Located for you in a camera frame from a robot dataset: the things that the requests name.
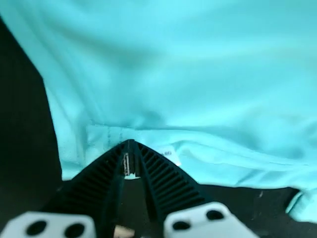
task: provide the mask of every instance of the black surface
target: black surface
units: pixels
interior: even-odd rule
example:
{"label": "black surface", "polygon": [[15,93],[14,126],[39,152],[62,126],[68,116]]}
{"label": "black surface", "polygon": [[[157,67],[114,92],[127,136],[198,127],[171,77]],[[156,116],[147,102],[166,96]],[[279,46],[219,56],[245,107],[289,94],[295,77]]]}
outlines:
{"label": "black surface", "polygon": [[[0,23],[0,227],[42,207],[61,185],[56,137],[43,82],[14,38]],[[216,200],[264,238],[315,238],[317,225],[297,223],[285,214],[290,188],[256,190],[204,186]],[[127,181],[120,223],[153,234],[141,181]]]}

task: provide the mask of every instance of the turquoise fabric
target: turquoise fabric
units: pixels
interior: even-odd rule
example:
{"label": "turquoise fabric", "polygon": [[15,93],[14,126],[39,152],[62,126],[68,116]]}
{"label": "turquoise fabric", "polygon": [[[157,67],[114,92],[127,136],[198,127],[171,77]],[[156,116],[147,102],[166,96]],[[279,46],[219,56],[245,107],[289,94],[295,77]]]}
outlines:
{"label": "turquoise fabric", "polygon": [[136,139],[172,146],[199,183],[298,188],[287,212],[311,222],[316,13],[313,0],[0,1],[44,78],[63,179]]}

